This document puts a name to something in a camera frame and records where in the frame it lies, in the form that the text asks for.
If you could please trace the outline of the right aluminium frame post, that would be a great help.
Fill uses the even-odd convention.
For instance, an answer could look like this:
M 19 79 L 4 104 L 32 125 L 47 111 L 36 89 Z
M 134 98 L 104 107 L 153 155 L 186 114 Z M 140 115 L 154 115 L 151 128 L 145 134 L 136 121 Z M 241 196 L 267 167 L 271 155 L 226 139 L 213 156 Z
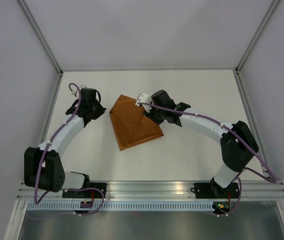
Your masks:
M 255 48 L 256 44 L 258 43 L 261 35 L 265 31 L 267 25 L 271 21 L 274 13 L 276 12 L 277 8 L 281 4 L 281 0 L 272 0 L 269 7 L 267 8 L 260 24 L 258 25 L 256 31 L 254 32 L 253 37 L 251 38 L 247 48 L 245 49 L 238 65 L 235 67 L 234 72 L 238 75 L 241 69 L 244 67 L 245 63 L 247 62 L 251 52 Z

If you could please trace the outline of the aluminium frame post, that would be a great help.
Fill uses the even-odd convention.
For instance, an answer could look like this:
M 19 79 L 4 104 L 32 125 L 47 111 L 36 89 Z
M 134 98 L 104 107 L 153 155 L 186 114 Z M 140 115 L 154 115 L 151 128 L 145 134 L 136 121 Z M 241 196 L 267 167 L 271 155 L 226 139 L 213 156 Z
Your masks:
M 57 72 L 58 76 L 61 76 L 63 74 L 63 70 L 61 69 L 57 59 L 54 56 L 54 53 L 52 52 L 45 36 L 43 35 L 30 7 L 28 6 L 27 2 L 25 0 L 16 0 L 17 5 L 21 9 L 22 13 L 24 14 L 27 22 L 29 23 L 32 31 L 34 32 L 37 40 L 39 41 L 42 49 L 44 50 L 44 53 L 48 57 L 50 63 L 54 67 L 55 71 Z
M 256 31 L 254 32 L 253 37 L 251 38 L 247 48 L 245 49 L 238 65 L 235 67 L 234 72 L 238 75 L 241 69 L 244 67 L 245 63 L 247 62 L 251 52 L 255 48 L 256 44 L 258 43 L 261 35 L 265 31 L 267 25 L 271 21 L 274 13 L 276 12 L 277 8 L 281 4 L 281 0 L 272 0 L 269 7 L 267 8 L 260 24 L 258 25 Z

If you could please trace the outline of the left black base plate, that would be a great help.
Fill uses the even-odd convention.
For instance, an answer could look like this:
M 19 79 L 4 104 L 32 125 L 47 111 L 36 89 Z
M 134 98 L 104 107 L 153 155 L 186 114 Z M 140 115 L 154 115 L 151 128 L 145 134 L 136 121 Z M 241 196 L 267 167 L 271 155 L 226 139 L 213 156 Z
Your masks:
M 62 193 L 63 199 L 98 199 L 101 200 L 107 192 L 106 182 L 91 182 L 89 187 L 81 190 L 67 190 Z

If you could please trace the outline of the brown cloth napkin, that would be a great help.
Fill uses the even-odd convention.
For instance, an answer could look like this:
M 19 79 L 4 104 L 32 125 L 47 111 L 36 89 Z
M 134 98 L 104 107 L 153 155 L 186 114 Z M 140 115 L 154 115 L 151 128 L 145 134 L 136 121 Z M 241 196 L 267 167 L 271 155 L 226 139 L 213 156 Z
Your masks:
M 160 126 L 144 115 L 136 100 L 120 95 L 109 111 L 114 134 L 121 151 L 161 138 Z

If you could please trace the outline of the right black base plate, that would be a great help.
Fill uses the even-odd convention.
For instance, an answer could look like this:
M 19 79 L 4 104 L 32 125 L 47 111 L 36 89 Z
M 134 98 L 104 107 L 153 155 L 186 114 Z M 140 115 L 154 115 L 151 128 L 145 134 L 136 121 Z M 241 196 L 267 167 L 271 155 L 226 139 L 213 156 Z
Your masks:
M 215 183 L 196 182 L 190 191 L 195 194 L 196 199 L 237 199 L 240 196 L 240 187 L 235 182 L 226 188 Z

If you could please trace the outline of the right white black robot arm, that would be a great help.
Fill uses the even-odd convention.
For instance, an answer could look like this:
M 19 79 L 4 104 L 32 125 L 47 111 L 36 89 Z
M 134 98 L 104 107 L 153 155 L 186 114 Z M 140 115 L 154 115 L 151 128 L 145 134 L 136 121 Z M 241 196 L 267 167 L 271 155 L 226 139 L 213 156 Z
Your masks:
M 217 199 L 235 195 L 233 181 L 259 152 L 258 144 L 245 122 L 223 122 L 200 114 L 187 103 L 175 103 L 165 90 L 153 95 L 141 93 L 135 104 L 143 107 L 145 116 L 158 125 L 167 121 L 217 142 L 221 149 L 222 165 L 201 197 Z

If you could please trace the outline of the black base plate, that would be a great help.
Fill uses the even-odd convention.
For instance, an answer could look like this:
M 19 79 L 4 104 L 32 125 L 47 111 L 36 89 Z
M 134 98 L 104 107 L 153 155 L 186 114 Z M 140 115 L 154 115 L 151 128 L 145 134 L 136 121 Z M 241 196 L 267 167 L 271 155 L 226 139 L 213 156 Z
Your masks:
M 195 194 L 196 199 L 237 199 L 240 196 L 240 187 L 235 182 L 226 188 L 215 183 L 196 182 L 190 191 Z
M 98 199 L 101 200 L 107 192 L 106 182 L 91 182 L 89 187 L 81 190 L 67 190 L 62 193 L 63 199 Z

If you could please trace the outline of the aluminium front rail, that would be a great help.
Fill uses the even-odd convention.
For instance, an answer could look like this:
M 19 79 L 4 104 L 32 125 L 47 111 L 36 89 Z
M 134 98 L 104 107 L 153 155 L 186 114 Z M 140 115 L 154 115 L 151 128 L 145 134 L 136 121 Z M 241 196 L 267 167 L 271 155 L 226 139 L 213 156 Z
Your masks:
M 243 201 L 284 201 L 284 184 L 261 180 L 241 182 Z M 108 181 L 105 199 L 108 201 L 187 201 L 195 200 L 190 191 L 192 181 Z

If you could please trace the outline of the left aluminium frame post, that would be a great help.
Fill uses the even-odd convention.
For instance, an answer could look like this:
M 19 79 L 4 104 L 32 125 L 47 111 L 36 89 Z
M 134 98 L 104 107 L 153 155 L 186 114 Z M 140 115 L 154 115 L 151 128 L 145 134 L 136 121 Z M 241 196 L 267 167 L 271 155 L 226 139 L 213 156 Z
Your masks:
M 34 32 L 37 40 L 39 41 L 42 49 L 44 50 L 44 53 L 48 57 L 50 63 L 54 67 L 55 71 L 57 72 L 58 76 L 61 76 L 63 74 L 63 70 L 61 69 L 57 59 L 54 56 L 54 53 L 52 52 L 45 36 L 43 35 L 30 7 L 28 6 L 27 2 L 25 0 L 16 0 L 17 5 L 21 9 L 22 13 L 24 14 L 27 22 L 29 23 L 32 31 Z

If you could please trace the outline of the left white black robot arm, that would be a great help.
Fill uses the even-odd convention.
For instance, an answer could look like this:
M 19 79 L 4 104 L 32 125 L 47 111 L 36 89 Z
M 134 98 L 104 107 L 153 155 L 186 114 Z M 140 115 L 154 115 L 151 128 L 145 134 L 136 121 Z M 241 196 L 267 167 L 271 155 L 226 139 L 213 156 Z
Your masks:
M 90 177 L 85 173 L 64 170 L 62 156 L 73 139 L 89 122 L 101 117 L 106 108 L 101 94 L 94 88 L 78 88 L 78 99 L 66 110 L 59 128 L 37 147 L 24 152 L 24 184 L 39 190 L 57 193 L 73 189 L 80 198 L 91 193 Z

